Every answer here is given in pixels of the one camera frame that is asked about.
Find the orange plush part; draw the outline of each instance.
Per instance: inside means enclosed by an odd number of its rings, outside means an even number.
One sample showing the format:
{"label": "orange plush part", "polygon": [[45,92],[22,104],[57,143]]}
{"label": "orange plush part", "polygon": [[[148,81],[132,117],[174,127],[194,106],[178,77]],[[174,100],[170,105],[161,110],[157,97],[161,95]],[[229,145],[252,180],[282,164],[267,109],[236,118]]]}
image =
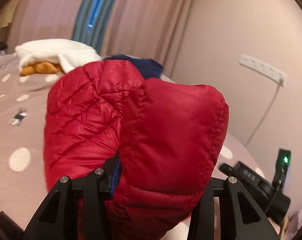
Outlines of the orange plush part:
{"label": "orange plush part", "polygon": [[21,70],[21,76],[28,76],[34,73],[38,74],[55,74],[63,72],[59,64],[52,64],[49,62],[36,62]]}

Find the beige wall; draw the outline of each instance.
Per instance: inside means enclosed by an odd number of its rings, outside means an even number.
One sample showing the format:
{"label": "beige wall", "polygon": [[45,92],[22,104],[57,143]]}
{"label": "beige wall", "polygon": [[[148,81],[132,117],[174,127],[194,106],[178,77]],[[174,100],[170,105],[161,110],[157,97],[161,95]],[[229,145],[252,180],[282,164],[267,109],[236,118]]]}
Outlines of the beige wall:
{"label": "beige wall", "polygon": [[248,150],[269,180],[278,148],[292,151],[292,213],[302,206],[302,11],[295,1],[194,0],[172,79],[220,90],[230,106],[228,131],[244,144],[277,85],[240,66],[242,53],[289,77]]}

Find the power cord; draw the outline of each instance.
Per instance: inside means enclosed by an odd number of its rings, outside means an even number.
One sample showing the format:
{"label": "power cord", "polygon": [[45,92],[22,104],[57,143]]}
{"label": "power cord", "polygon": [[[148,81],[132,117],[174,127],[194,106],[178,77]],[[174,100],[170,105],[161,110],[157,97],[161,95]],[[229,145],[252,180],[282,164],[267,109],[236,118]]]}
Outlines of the power cord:
{"label": "power cord", "polygon": [[278,83],[278,86],[276,87],[276,91],[275,91],[275,94],[266,110],[266,112],[264,113],[264,115],[262,116],[262,118],[260,119],[258,125],[256,126],[256,128],[253,130],[252,134],[250,135],[248,141],[245,143],[245,147],[247,147],[249,145],[249,143],[251,142],[252,138],[254,137],[254,135],[256,134],[256,132],[259,130],[261,124],[263,123],[264,119],[267,117],[267,114],[269,113],[271,107],[273,106],[273,103],[275,102],[276,100],[276,97],[279,93],[279,90],[280,90],[280,87],[283,85],[283,82],[284,82],[284,79],[283,77],[280,77],[280,80],[279,80],[279,83]]}

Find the pink curtain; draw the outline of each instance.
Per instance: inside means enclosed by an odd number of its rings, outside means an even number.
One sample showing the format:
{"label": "pink curtain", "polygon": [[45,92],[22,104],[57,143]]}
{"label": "pink curtain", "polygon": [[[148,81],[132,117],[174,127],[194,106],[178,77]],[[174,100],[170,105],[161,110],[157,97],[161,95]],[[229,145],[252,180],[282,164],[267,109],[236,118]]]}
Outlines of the pink curtain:
{"label": "pink curtain", "polygon": [[116,0],[102,55],[153,58],[170,76],[192,0]]}
{"label": "pink curtain", "polygon": [[9,52],[31,40],[72,37],[82,0],[20,0],[8,36]]}

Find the quilted fabric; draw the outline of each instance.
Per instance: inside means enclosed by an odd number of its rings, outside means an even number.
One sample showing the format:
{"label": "quilted fabric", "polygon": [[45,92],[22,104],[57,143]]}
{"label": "quilted fabric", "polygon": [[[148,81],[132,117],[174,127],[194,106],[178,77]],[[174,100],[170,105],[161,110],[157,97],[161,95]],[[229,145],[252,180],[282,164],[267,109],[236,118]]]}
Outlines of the quilted fabric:
{"label": "quilted fabric", "polygon": [[228,106],[213,87],[144,81],[128,61],[87,64],[49,93],[48,189],[102,166],[119,148],[120,184],[106,202],[112,239],[160,239],[201,198],[227,124]]}

